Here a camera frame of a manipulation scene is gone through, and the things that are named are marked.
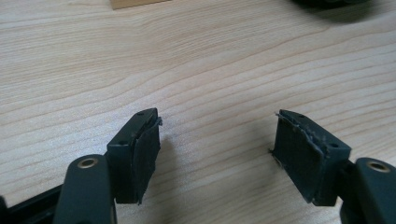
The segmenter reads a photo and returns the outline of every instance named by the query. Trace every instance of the wood grain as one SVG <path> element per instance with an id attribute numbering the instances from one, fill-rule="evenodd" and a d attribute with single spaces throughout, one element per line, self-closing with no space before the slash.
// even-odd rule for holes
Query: wood grain
<path id="1" fill-rule="evenodd" d="M 275 112 L 306 114 L 396 165 L 396 3 L 288 0 L 0 2 L 0 193 L 61 184 L 79 156 L 158 107 L 163 148 L 119 223 L 339 223 L 306 204 L 267 149 Z"/>
<path id="2" fill-rule="evenodd" d="M 125 7 L 137 7 L 147 4 L 159 3 L 168 0 L 110 0 L 110 4 L 113 9 L 125 8 Z"/>

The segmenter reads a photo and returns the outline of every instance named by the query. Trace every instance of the metal ring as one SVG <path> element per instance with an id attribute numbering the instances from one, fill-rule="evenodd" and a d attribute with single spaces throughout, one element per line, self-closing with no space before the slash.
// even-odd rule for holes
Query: metal ring
<path id="1" fill-rule="evenodd" d="M 378 161 L 368 161 L 367 165 L 372 168 L 375 171 L 381 172 L 381 173 L 389 173 L 390 169 L 388 168 L 388 166 L 386 166 L 385 164 L 383 164 L 382 162 L 378 162 Z"/>
<path id="2" fill-rule="evenodd" d="M 80 161 L 77 166 L 81 169 L 88 169 L 96 165 L 96 163 L 98 163 L 98 160 L 96 158 L 88 158 Z"/>

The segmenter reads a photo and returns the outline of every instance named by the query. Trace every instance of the black bracket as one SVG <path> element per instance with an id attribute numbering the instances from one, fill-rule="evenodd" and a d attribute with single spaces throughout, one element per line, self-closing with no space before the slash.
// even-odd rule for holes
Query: black bracket
<path id="1" fill-rule="evenodd" d="M 142 203 L 160 150 L 156 108 L 136 113 L 107 145 L 105 156 L 70 163 L 64 184 L 7 208 L 0 223 L 117 223 L 117 203 Z"/>
<path id="2" fill-rule="evenodd" d="M 344 203 L 344 224 L 396 223 L 396 169 L 383 161 L 360 158 L 351 148 L 308 117 L 280 110 L 273 156 L 308 203 Z"/>

